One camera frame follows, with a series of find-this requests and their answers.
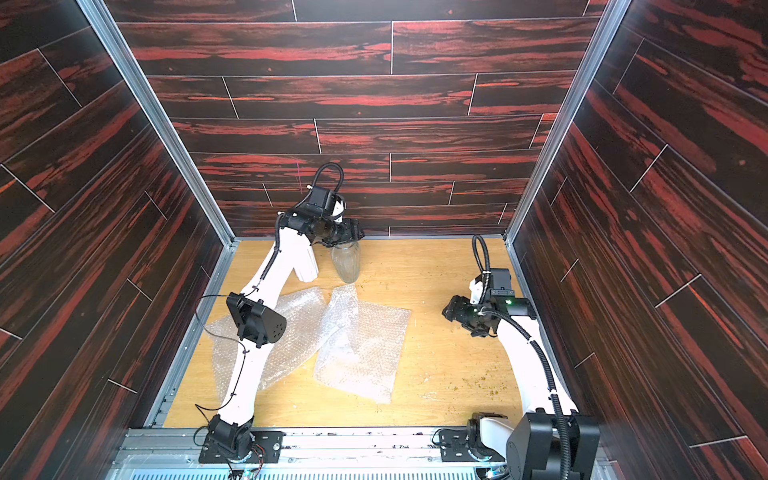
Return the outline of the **clear glass vase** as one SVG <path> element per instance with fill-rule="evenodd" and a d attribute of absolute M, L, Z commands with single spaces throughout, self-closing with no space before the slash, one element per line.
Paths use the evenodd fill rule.
<path fill-rule="evenodd" d="M 361 270 L 361 247 L 358 241 L 335 245 L 331 248 L 331 260 L 339 278 L 346 284 L 354 284 Z"/>

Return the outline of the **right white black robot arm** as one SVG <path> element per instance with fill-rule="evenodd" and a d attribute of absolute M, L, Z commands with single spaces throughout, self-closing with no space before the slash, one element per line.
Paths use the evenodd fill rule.
<path fill-rule="evenodd" d="M 482 303 L 455 295 L 443 316 L 473 337 L 495 337 L 517 381 L 523 413 L 516 425 L 500 414 L 475 413 L 463 441 L 440 432 L 443 454 L 478 462 L 502 462 L 487 479 L 589 479 L 600 440 L 597 421 L 579 412 L 544 350 L 535 309 L 525 298 Z"/>

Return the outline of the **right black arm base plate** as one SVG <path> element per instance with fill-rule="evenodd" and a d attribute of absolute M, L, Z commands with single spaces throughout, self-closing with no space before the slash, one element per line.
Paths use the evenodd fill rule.
<path fill-rule="evenodd" d="M 468 430 L 464 428 L 439 428 L 432 443 L 440 453 L 443 463 L 478 462 L 469 449 Z"/>

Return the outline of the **white ribbed vase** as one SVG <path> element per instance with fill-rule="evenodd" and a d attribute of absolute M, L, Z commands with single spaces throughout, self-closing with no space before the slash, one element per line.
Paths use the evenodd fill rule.
<path fill-rule="evenodd" d="M 297 278 L 303 283 L 310 283 L 317 279 L 319 268 L 311 244 L 299 244 L 291 248 L 293 252 L 294 271 Z"/>

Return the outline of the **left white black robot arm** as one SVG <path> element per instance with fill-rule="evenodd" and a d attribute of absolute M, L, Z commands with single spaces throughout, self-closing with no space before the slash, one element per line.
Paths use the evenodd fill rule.
<path fill-rule="evenodd" d="M 269 354 L 287 330 L 287 318 L 275 310 L 282 289 L 292 274 L 305 283 L 317 278 L 315 243 L 332 248 L 363 237 L 356 219 L 298 213 L 277 218 L 271 253 L 241 292 L 226 297 L 239 353 L 223 404 L 213 409 L 208 422 L 205 450 L 216 451 L 224 462 L 237 463 L 255 453 L 251 434 L 255 397 Z"/>

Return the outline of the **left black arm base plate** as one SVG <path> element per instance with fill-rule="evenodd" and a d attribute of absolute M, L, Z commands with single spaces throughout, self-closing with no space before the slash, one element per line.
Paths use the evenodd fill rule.
<path fill-rule="evenodd" d="M 274 464 L 279 461 L 285 433 L 279 430 L 252 430 L 250 449 L 238 457 L 225 449 L 207 434 L 201 447 L 198 462 L 201 464 Z"/>

